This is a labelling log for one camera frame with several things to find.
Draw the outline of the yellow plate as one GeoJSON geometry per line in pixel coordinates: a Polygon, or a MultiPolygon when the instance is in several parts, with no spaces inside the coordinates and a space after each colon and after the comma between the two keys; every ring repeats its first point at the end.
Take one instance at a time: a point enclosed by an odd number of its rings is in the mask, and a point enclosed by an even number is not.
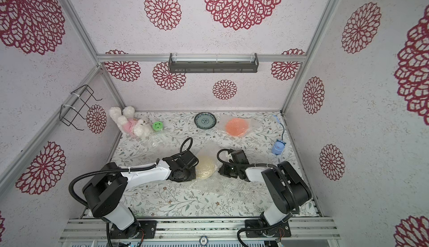
{"type": "Polygon", "coordinates": [[[199,160],[196,166],[196,179],[189,184],[190,189],[222,196],[227,195],[231,182],[219,173],[222,163],[218,161],[217,153],[220,150],[221,148],[211,140],[202,145],[196,155],[199,160]]]}

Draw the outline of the clear bubble wrap sheet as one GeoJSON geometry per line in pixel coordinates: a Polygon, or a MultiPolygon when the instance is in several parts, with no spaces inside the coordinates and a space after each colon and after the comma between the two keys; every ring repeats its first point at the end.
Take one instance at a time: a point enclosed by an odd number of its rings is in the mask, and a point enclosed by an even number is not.
{"type": "Polygon", "coordinates": [[[218,173],[183,183],[145,183],[125,192],[122,201],[138,217],[254,217],[273,202],[265,183],[218,173]]]}
{"type": "Polygon", "coordinates": [[[151,148],[165,146],[175,141],[175,137],[168,131],[157,131],[151,133],[143,141],[143,145],[151,148]]]}

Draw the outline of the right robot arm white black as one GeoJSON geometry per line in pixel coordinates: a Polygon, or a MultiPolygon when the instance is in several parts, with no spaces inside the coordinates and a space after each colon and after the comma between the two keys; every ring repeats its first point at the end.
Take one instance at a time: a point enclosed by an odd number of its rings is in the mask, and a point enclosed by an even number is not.
{"type": "Polygon", "coordinates": [[[312,199],[308,185],[292,165],[289,162],[250,164],[243,150],[233,149],[219,150],[216,158],[222,163],[221,175],[246,182],[261,182],[266,185],[273,201],[257,221],[245,222],[245,228],[237,232],[239,243],[247,246],[241,239],[242,233],[247,236],[279,236],[278,240],[287,236],[288,220],[299,215],[301,206],[312,199]]]}

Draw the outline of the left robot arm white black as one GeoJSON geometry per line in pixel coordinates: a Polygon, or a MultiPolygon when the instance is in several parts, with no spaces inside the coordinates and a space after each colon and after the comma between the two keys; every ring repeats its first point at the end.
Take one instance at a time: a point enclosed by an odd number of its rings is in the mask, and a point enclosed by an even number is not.
{"type": "Polygon", "coordinates": [[[88,208],[94,218],[103,220],[107,232],[118,232],[131,238],[143,232],[130,208],[121,203],[123,194],[136,186],[155,181],[176,183],[196,179],[198,158],[191,152],[193,138],[182,143],[179,153],[157,159],[155,163],[136,167],[120,167],[110,162],[101,170],[73,179],[68,187],[70,195],[88,208]]]}

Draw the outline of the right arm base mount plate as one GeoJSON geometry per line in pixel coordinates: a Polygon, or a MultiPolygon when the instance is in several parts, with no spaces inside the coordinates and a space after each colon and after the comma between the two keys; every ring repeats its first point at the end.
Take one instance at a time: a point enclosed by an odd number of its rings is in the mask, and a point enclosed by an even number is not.
{"type": "Polygon", "coordinates": [[[288,221],[281,222],[276,228],[263,229],[268,225],[263,224],[261,220],[245,220],[246,229],[255,229],[255,231],[246,231],[247,238],[289,238],[291,230],[288,221]]]}

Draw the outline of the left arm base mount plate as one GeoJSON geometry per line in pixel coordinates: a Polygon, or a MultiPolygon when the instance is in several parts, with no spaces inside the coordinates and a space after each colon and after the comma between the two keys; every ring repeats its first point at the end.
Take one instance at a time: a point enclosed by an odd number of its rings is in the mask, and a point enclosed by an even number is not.
{"type": "Polygon", "coordinates": [[[115,224],[108,229],[108,236],[111,239],[153,239],[157,221],[135,221],[128,228],[120,230],[115,224]]]}

